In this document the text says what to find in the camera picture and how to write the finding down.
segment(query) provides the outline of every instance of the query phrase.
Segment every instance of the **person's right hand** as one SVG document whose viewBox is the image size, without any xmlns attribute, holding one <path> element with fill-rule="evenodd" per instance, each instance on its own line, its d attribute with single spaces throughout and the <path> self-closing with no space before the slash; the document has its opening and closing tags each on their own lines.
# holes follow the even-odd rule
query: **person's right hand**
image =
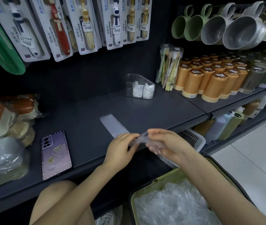
<svg viewBox="0 0 266 225">
<path fill-rule="evenodd" d="M 178 165 L 186 153 L 195 152 L 194 148 L 175 132 L 165 129 L 148 129 L 148 134 L 151 140 L 162 141 L 166 145 L 167 148 L 159 148 L 160 154 Z"/>
</svg>

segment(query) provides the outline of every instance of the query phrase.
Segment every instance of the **green mug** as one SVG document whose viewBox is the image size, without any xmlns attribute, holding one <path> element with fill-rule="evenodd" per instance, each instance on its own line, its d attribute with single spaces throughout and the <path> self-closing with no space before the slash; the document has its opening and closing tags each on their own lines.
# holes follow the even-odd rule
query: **green mug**
<svg viewBox="0 0 266 225">
<path fill-rule="evenodd" d="M 206 4 L 202 8 L 201 15 L 195 15 L 186 23 L 184 30 L 185 38 L 188 41 L 201 41 L 203 26 L 208 22 L 212 12 L 211 4 Z"/>
<path fill-rule="evenodd" d="M 186 6 L 184 9 L 184 16 L 178 16 L 172 23 L 171 34 L 175 39 L 181 39 L 185 37 L 185 26 L 186 23 L 190 20 L 193 11 L 194 9 L 192 5 Z"/>
</svg>

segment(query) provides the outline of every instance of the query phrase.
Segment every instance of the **shelf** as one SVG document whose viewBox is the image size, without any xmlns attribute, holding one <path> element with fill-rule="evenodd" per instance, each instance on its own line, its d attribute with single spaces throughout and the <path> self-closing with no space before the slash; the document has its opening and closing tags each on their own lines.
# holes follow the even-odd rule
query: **shelf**
<svg viewBox="0 0 266 225">
<path fill-rule="evenodd" d="M 200 151 L 200 153 L 210 154 L 215 150 L 218 149 L 220 150 L 225 146 L 233 143 L 237 139 L 245 136 L 246 134 L 251 132 L 254 128 L 257 128 L 259 125 L 262 125 L 265 121 L 266 121 L 266 109 L 263 109 L 255 118 L 248 119 L 243 125 L 238 126 L 227 140 L 225 141 L 217 140 L 215 142 L 212 141 L 210 144 L 205 145 Z"/>
<path fill-rule="evenodd" d="M 181 94 L 181 91 L 176 90 L 176 92 L 184 97 Z M 184 98 L 200 108 L 203 112 L 213 117 L 217 117 L 223 115 L 228 111 L 234 110 L 239 106 L 243 106 L 244 104 L 254 101 L 255 99 L 261 98 L 263 95 L 266 95 L 266 89 L 259 87 L 256 88 L 256 90 L 250 95 L 238 92 L 236 95 L 230 95 L 228 99 L 219 99 L 216 103 L 209 103 L 204 101 L 201 98 L 201 95 L 198 95 L 195 98 Z"/>
<path fill-rule="evenodd" d="M 129 131 L 143 133 L 148 128 L 182 131 L 207 120 L 208 116 L 174 91 L 156 87 L 151 100 L 126 97 L 122 91 L 81 100 L 49 111 L 38 119 L 31 153 L 30 172 L 23 178 L 0 186 L 0 212 L 39 195 L 51 183 L 92 172 L 105 158 L 113 137 L 100 117 L 113 114 Z M 47 181 L 42 180 L 40 140 L 64 130 L 73 167 Z"/>
</svg>

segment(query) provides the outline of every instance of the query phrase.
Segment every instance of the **phone case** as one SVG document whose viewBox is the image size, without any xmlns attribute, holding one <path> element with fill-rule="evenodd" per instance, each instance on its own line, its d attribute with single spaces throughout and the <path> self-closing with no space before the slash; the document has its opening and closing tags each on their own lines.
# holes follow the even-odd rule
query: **phone case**
<svg viewBox="0 0 266 225">
<path fill-rule="evenodd" d="M 64 131 L 42 138 L 42 179 L 47 180 L 71 168 Z"/>
</svg>

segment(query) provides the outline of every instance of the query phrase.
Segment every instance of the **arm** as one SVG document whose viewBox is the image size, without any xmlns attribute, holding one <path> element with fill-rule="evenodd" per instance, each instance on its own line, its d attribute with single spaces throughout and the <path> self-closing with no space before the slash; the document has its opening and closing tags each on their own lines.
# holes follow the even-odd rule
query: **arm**
<svg viewBox="0 0 266 225">
<path fill-rule="evenodd" d="M 149 129 L 148 133 L 150 139 L 165 143 L 168 148 L 159 149 L 161 155 L 180 166 L 222 224 L 266 225 L 266 216 L 183 138 L 162 129 Z"/>
<path fill-rule="evenodd" d="M 117 136 L 107 149 L 105 161 L 78 185 L 58 201 L 33 225 L 76 225 L 86 208 L 91 204 L 106 183 L 131 161 L 138 145 L 128 150 L 128 144 L 139 134 L 124 133 Z"/>
</svg>

